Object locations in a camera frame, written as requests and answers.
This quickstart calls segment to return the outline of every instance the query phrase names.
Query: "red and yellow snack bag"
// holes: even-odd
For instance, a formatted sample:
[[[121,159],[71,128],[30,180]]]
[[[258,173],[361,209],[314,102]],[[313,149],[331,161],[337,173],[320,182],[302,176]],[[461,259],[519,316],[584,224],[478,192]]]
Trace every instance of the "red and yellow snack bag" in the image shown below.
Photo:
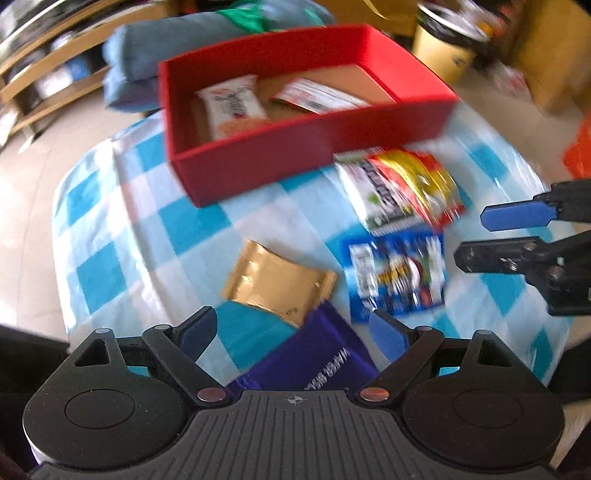
[[[456,183],[433,155],[396,149],[369,160],[434,229],[452,223],[464,211]]]

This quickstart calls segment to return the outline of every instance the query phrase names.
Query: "table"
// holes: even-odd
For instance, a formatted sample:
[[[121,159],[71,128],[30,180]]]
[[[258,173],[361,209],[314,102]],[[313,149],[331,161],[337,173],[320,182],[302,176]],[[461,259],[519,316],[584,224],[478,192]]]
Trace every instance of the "table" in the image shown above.
[[[292,333],[292,327],[220,296],[246,239],[295,262],[339,273],[332,303],[350,319],[339,242],[364,233],[332,167],[195,208],[167,164],[157,113],[101,142],[59,185],[53,242],[66,329],[73,346],[94,328],[139,335],[177,325],[204,305],[219,317],[218,335],[197,362],[227,383]],[[483,207],[530,199],[545,189],[525,160],[488,123],[459,105],[444,132],[412,148],[432,152],[458,183],[467,212],[445,232],[446,306],[402,317],[447,336],[497,333],[547,383],[560,359],[571,319],[550,317],[521,276],[462,273],[453,262],[461,241],[571,235],[569,225],[486,231]],[[387,364],[368,333],[354,325],[378,368]]]

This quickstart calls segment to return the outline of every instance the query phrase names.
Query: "screw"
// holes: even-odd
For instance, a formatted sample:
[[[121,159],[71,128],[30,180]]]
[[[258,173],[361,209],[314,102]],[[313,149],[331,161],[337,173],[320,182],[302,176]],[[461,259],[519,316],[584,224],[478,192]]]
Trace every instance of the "screw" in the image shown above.
[[[207,387],[197,392],[197,398],[207,403],[214,403],[226,399],[226,391],[223,388]]]
[[[548,269],[548,276],[552,280],[559,280],[564,275],[564,269],[558,265],[554,265]]]
[[[390,396],[390,392],[380,387],[367,387],[364,388],[359,395],[365,401],[377,403],[380,401],[387,400]]]

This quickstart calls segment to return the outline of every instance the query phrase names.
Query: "cardboard box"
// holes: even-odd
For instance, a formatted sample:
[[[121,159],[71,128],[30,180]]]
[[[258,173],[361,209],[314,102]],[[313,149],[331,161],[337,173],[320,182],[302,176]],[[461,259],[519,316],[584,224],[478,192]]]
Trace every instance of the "cardboard box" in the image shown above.
[[[560,113],[591,81],[591,17],[572,0],[529,2],[512,64],[534,103]]]
[[[417,0],[316,0],[341,24],[367,23],[391,35],[412,37],[417,28]]]

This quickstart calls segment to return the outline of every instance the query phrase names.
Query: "wooden shelf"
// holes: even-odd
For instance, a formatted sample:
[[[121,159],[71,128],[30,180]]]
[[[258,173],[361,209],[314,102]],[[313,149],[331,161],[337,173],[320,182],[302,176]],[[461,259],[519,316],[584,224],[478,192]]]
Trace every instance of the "wooden shelf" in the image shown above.
[[[104,67],[98,72],[92,75],[78,80],[72,83],[70,86],[57,92],[55,95],[50,96],[47,100],[44,100],[37,105],[28,115],[20,118],[17,123],[12,127],[12,133],[18,132],[19,130],[31,125],[33,122],[40,120],[46,115],[60,109],[64,105],[77,100],[78,98],[86,95],[87,93],[97,90],[103,85],[103,78],[109,70],[109,67]]]
[[[120,25],[145,20],[158,20],[167,16],[168,6],[166,2],[155,2],[153,4],[146,4],[146,6],[141,9],[132,10],[129,14],[121,15],[120,17],[114,18],[112,21],[98,25],[96,28],[75,37],[61,48],[52,51],[45,56],[45,58],[35,62],[25,72],[0,90],[0,97],[5,103],[8,103],[30,84],[56,67],[59,67],[65,61],[103,43],[111,36],[115,28]]]
[[[10,68],[12,68],[19,60],[29,55],[33,50],[38,49],[44,43],[54,39],[59,34],[64,33],[66,30],[71,29],[74,25],[80,23],[83,20],[97,14],[105,8],[111,7],[112,5],[119,4],[124,0],[98,0],[97,2],[89,5],[86,8],[76,12],[75,14],[67,17],[66,19],[53,26],[43,35],[39,36],[32,42],[19,48],[15,53],[10,55],[5,62],[0,65],[0,75],[4,75]]]

